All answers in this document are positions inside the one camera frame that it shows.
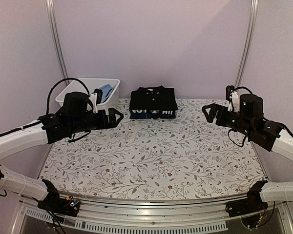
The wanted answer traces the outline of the dark blue shirt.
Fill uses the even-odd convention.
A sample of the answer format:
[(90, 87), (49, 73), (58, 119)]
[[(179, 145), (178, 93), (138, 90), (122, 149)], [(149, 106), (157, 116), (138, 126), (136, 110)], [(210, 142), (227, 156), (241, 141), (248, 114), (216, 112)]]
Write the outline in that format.
[(175, 119), (176, 111), (162, 111), (159, 113), (130, 113), (131, 119)]

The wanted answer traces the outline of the black long sleeve shirt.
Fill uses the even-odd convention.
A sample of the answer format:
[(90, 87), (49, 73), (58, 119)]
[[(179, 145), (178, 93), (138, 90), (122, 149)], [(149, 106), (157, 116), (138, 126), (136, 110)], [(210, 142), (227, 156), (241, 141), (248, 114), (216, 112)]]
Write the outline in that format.
[(178, 110), (174, 88), (140, 87), (132, 91), (130, 96), (130, 110), (159, 110), (176, 111)]

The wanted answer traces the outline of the black white checkered shirt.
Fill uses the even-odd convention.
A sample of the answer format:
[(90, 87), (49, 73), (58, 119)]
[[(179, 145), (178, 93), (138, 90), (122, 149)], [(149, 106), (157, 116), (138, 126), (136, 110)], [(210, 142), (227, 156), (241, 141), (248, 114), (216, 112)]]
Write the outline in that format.
[(176, 110), (148, 110), (148, 109), (135, 109), (130, 110), (133, 114), (158, 114), (158, 115), (176, 115)]

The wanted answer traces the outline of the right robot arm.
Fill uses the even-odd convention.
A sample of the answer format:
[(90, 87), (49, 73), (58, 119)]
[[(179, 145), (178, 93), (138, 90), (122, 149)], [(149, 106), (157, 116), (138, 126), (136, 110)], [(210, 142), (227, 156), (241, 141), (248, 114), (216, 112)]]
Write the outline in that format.
[[(280, 122), (268, 120), (263, 113), (263, 99), (244, 86), (226, 87), (228, 106), (212, 103), (202, 107), (209, 123), (227, 127), (244, 135), (243, 140), (293, 162), (293, 133)], [(243, 209), (254, 212), (262, 202), (293, 201), (293, 182), (258, 181), (247, 192)]]

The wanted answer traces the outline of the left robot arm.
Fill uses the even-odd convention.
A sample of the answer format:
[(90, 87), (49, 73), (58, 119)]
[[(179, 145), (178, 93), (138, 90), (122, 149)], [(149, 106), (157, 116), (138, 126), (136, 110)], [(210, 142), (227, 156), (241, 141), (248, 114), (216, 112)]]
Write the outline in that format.
[[(116, 110), (120, 80), (112, 78), (69, 78), (56, 97), (60, 109), (46, 113), (24, 126), (0, 134), (0, 161), (24, 150), (53, 144), (62, 139), (69, 143), (88, 136), (94, 130), (118, 126), (124, 115)], [(32, 197), (53, 212), (63, 207), (54, 185), (44, 179), (32, 179), (0, 164), (0, 190)]]

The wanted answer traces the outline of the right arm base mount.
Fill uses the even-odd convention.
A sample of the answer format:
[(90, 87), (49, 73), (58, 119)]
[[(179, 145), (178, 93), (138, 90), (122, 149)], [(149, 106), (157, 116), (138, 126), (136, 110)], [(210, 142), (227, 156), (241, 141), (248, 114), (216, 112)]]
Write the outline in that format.
[(225, 211), (229, 217), (247, 215), (268, 208), (267, 202), (263, 202), (259, 196), (251, 195), (244, 199), (226, 203)]

